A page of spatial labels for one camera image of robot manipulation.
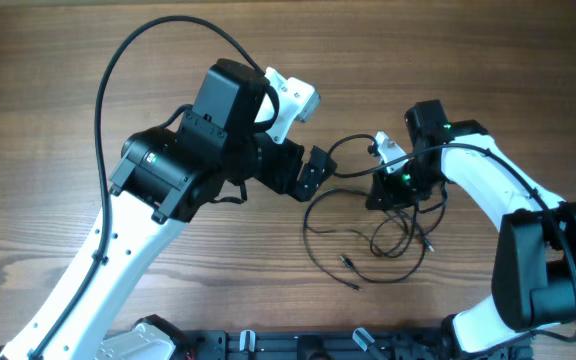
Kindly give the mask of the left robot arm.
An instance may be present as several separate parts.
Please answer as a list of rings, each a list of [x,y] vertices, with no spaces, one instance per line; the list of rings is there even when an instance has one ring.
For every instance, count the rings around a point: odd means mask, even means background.
[[[191,352],[160,319],[108,330],[155,258],[199,208],[221,201],[225,183],[256,179],[297,201],[309,200],[331,175],[321,149],[306,151],[287,135],[320,102],[316,88],[275,69],[257,72],[233,60],[213,65],[195,102],[161,126],[132,135],[110,178],[109,206],[32,320],[0,359],[171,359]]]

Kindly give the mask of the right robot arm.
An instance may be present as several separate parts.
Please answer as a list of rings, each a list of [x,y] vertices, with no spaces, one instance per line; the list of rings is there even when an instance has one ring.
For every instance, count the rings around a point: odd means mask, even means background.
[[[440,358],[473,359],[532,335],[554,337],[556,325],[576,326],[576,202],[530,178],[479,122],[449,121],[437,100],[416,103],[405,123],[412,152],[383,132],[368,148],[379,164],[367,207],[416,207],[452,183],[498,232],[491,293],[444,320]],[[576,329],[566,339],[576,341]]]

